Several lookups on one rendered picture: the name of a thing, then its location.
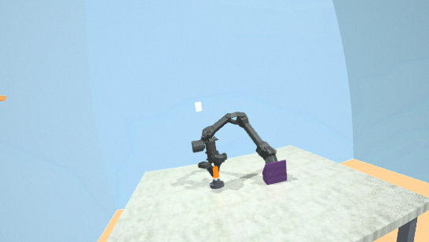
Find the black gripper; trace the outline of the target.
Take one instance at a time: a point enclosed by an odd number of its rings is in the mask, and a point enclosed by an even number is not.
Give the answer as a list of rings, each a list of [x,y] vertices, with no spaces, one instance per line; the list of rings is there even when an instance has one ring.
[[[217,163],[215,161],[211,161],[211,155],[217,154],[217,152],[218,152],[218,150],[216,150],[216,149],[212,150],[212,151],[206,151],[205,152],[205,154],[207,154],[206,160],[208,160],[208,161],[207,162],[206,161],[202,161],[202,162],[200,162],[200,163],[197,164],[198,168],[200,168],[200,169],[206,169],[210,173],[211,177],[214,177],[213,167],[214,166],[218,167],[218,172],[219,172],[220,171],[220,166],[222,164],[222,163]],[[212,166],[212,163],[214,163],[214,166]]]

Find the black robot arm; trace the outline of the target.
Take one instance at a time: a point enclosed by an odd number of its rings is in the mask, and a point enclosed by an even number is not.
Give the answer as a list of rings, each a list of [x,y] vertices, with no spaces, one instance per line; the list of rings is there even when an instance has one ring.
[[[231,119],[234,117],[236,117],[236,119]],[[261,156],[265,160],[265,164],[278,161],[275,155],[277,150],[272,148],[266,141],[263,141],[262,138],[259,137],[250,125],[249,118],[245,112],[226,113],[212,126],[205,127],[202,130],[201,139],[198,141],[191,141],[192,152],[203,152],[205,147],[206,151],[215,150],[215,141],[218,141],[218,139],[214,135],[227,123],[238,125],[246,130],[247,135],[257,145],[257,149],[255,151],[258,153],[258,156]],[[217,154],[211,155],[211,161],[215,161],[217,163],[223,163],[225,162],[225,159],[227,159],[226,153],[219,154],[219,152],[217,152]]]

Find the orange knob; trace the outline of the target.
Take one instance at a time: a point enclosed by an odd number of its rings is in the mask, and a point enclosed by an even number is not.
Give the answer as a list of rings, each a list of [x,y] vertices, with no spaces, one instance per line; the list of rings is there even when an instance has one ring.
[[[214,174],[214,177],[212,177],[212,178],[219,178],[219,172],[218,172],[218,167],[213,167],[213,174]]]

